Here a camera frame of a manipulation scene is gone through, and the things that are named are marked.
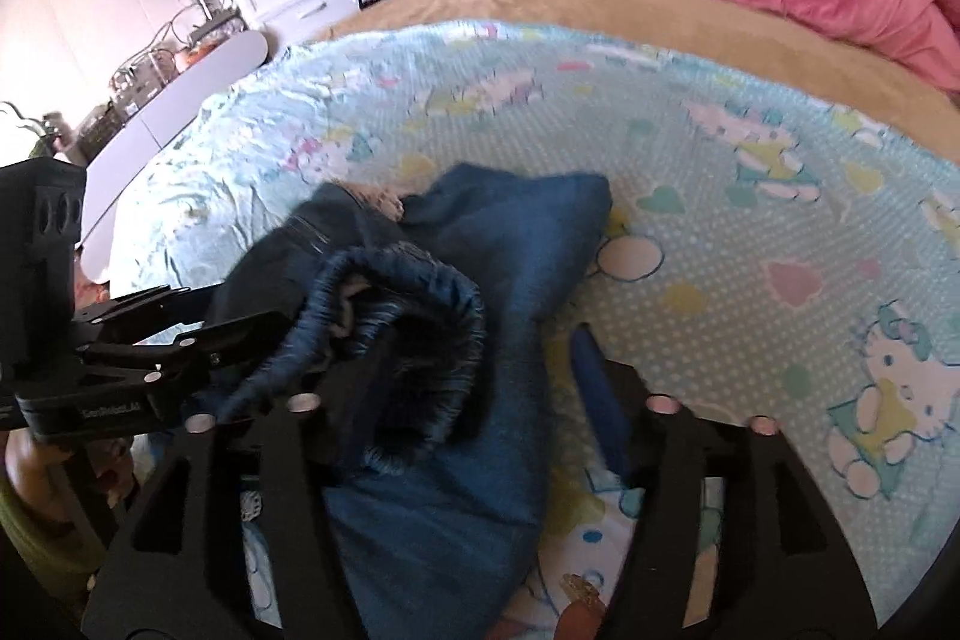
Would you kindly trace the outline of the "left hand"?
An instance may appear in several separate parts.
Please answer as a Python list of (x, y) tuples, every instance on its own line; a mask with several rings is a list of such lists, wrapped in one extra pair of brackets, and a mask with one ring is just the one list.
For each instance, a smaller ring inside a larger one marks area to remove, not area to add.
[(21, 503), (37, 518), (57, 525), (70, 521), (65, 499), (53, 484), (52, 468), (72, 456), (70, 450), (37, 442), (28, 429), (8, 434), (3, 452), (8, 482)]

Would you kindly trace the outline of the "right hand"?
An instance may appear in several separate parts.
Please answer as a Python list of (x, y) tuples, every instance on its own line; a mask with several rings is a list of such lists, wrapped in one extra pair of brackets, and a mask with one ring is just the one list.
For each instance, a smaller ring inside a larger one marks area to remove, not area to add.
[(514, 619), (500, 619), (488, 631), (490, 640), (517, 638), (551, 638), (551, 640), (594, 640), (601, 628), (607, 606), (601, 592), (584, 576), (565, 573), (560, 588), (568, 598), (565, 609), (546, 629), (526, 626)]

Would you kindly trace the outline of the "green sleeve left forearm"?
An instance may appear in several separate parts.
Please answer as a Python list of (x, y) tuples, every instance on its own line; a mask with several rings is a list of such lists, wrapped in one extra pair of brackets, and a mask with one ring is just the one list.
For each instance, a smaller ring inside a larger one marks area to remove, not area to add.
[(26, 509), (2, 474), (2, 528), (26, 567), (52, 598), (81, 611), (91, 578), (103, 566), (106, 549), (88, 541), (71, 523), (41, 521)]

